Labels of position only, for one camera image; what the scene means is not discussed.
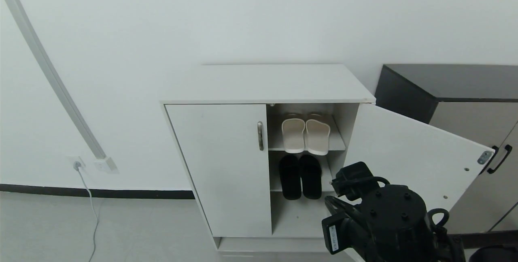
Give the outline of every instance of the cabinet door handle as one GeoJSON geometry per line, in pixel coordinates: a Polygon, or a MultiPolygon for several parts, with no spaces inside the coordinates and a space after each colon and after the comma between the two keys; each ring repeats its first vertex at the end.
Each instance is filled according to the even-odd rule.
{"type": "Polygon", "coordinates": [[[257,123],[257,137],[259,138],[259,149],[264,150],[264,142],[263,142],[263,123],[257,123]]]}
{"type": "Polygon", "coordinates": [[[480,171],[479,175],[484,173],[485,169],[487,169],[487,167],[491,164],[492,160],[496,157],[496,155],[498,154],[498,150],[500,149],[499,147],[497,146],[492,146],[491,147],[493,150],[495,150],[495,153],[493,154],[493,156],[489,159],[489,161],[487,161],[486,163],[486,166],[484,166],[484,168],[482,169],[482,171],[480,171]]]}
{"type": "Polygon", "coordinates": [[[498,168],[500,168],[500,166],[502,166],[502,163],[505,161],[505,159],[507,159],[507,157],[509,157],[509,154],[511,154],[511,151],[513,150],[513,147],[511,145],[505,145],[505,147],[503,147],[507,153],[505,153],[503,159],[498,163],[498,165],[493,169],[493,168],[489,168],[487,169],[487,173],[490,173],[490,174],[493,174],[496,172],[496,170],[498,170],[498,168]]]}

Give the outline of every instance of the floor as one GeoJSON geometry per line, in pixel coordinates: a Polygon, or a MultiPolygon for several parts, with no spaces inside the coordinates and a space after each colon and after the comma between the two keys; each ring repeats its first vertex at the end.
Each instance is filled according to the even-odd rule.
{"type": "MultiPolygon", "coordinates": [[[[193,200],[96,199],[92,262],[351,262],[344,253],[219,254],[193,200]]],[[[0,261],[87,262],[89,199],[0,192],[0,261]]]]}

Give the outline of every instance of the label sticker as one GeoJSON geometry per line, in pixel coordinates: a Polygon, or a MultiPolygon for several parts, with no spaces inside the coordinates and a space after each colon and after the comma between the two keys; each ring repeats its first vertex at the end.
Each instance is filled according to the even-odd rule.
{"type": "Polygon", "coordinates": [[[329,236],[331,237],[331,248],[333,251],[338,250],[338,237],[336,236],[336,226],[329,227],[329,236]]]}

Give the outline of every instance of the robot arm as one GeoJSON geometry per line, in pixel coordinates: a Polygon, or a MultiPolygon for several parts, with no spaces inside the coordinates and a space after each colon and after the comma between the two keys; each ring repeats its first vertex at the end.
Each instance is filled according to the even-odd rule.
{"type": "Polygon", "coordinates": [[[364,162],[342,168],[332,181],[338,197],[325,197],[332,216],[322,220],[325,244],[331,254],[353,248],[366,262],[464,262],[458,236],[447,234],[448,211],[426,211],[422,198],[407,186],[374,177],[364,162]],[[435,224],[432,216],[442,213],[435,224]]]}

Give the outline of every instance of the wall outlet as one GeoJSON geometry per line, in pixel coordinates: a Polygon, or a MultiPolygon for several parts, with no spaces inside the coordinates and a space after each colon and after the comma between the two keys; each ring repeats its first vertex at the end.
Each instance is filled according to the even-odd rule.
{"type": "Polygon", "coordinates": [[[72,166],[72,168],[74,168],[74,170],[76,169],[76,167],[74,166],[76,162],[79,162],[81,164],[80,167],[83,169],[87,167],[83,160],[81,160],[81,157],[79,157],[78,155],[67,155],[66,158],[68,160],[68,163],[72,166]]]}
{"type": "Polygon", "coordinates": [[[111,158],[97,159],[94,161],[94,165],[96,165],[96,168],[102,172],[111,174],[119,173],[117,166],[115,166],[115,163],[111,158]]]}

